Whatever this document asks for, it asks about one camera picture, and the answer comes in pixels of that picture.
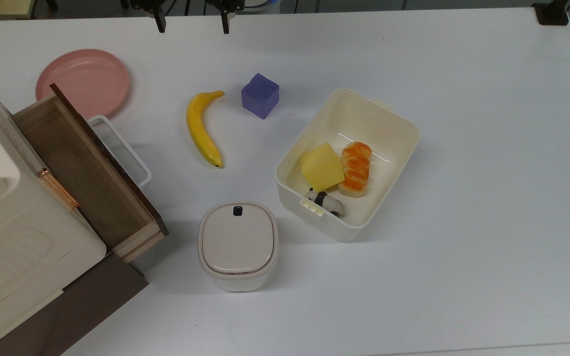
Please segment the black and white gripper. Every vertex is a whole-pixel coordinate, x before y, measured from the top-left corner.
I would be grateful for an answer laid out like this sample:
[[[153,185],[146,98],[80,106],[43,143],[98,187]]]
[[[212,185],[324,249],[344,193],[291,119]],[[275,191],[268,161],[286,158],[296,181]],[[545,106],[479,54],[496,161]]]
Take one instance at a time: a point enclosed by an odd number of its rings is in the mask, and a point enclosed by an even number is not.
[[[231,13],[244,10],[243,0],[204,0],[204,2],[220,11],[224,34],[230,33],[229,16]],[[160,33],[165,33],[167,27],[164,11],[158,10],[164,3],[165,0],[130,0],[130,6],[133,9],[142,9],[150,13],[153,11],[156,26]]]

